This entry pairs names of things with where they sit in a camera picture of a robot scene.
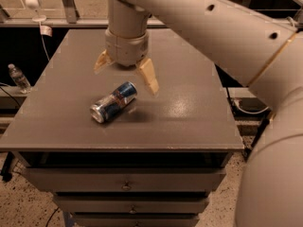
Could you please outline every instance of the drawer knob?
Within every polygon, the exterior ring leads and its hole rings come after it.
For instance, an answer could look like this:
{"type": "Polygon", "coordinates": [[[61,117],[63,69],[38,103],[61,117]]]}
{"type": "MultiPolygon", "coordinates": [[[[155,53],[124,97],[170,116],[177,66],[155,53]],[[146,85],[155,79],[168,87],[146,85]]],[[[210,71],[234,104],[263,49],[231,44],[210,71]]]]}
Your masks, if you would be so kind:
{"type": "Polygon", "coordinates": [[[136,214],[136,211],[135,211],[135,209],[134,209],[134,206],[132,206],[132,209],[131,209],[131,211],[130,211],[130,214],[131,214],[131,215],[136,214]]]}
{"type": "Polygon", "coordinates": [[[125,182],[125,184],[124,185],[122,185],[122,190],[124,190],[124,191],[130,191],[131,189],[132,189],[132,187],[130,186],[130,183],[129,182],[125,182]]]}

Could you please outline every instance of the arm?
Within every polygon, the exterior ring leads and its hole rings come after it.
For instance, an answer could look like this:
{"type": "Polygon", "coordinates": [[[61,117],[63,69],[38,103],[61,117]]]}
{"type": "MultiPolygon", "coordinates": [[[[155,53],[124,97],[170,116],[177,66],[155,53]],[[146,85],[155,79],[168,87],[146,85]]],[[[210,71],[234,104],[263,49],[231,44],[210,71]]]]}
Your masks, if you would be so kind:
{"type": "Polygon", "coordinates": [[[122,0],[155,17],[276,112],[243,173],[236,224],[301,226],[303,36],[226,0],[122,0]]]}

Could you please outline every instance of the cabinet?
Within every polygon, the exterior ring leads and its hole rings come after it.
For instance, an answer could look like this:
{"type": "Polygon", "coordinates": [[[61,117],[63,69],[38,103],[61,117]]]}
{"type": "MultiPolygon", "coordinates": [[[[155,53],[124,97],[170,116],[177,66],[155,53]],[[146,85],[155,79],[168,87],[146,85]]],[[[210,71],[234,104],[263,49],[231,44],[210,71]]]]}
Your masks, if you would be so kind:
{"type": "Polygon", "coordinates": [[[194,226],[243,149],[212,62],[169,29],[149,32],[158,96],[132,67],[95,75],[104,30],[70,30],[1,138],[24,176],[80,225],[194,226]],[[137,99],[95,122],[90,105],[126,80],[137,99]]]}

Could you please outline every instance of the blue can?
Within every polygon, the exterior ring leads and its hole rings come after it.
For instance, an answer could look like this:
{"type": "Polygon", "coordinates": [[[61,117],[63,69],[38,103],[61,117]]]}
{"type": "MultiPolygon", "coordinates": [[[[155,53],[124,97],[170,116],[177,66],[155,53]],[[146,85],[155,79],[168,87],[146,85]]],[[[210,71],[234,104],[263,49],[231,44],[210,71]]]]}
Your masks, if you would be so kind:
{"type": "Polygon", "coordinates": [[[127,81],[116,88],[110,95],[100,99],[90,108],[91,115],[98,123],[113,118],[137,96],[134,85],[127,81]]]}

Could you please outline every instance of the black cable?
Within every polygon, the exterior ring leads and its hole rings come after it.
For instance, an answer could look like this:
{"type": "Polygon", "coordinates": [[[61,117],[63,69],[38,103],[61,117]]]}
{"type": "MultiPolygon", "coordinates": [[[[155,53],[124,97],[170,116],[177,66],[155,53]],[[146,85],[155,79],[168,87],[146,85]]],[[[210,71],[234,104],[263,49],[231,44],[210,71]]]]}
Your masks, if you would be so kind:
{"type": "Polygon", "coordinates": [[[48,224],[49,224],[49,222],[50,222],[50,220],[53,218],[53,216],[56,214],[56,212],[58,211],[58,209],[59,209],[59,207],[58,208],[56,208],[55,210],[54,210],[54,212],[51,214],[51,216],[49,217],[49,219],[48,219],[48,221],[47,221],[47,223],[46,223],[46,226],[45,227],[47,227],[48,226],[48,224]]]}
{"type": "Polygon", "coordinates": [[[20,103],[17,101],[17,99],[15,97],[13,97],[12,95],[10,95],[6,90],[4,90],[1,86],[0,86],[0,89],[5,92],[8,96],[10,96],[16,103],[17,105],[19,106],[19,108],[21,108],[21,105],[20,103]]]}

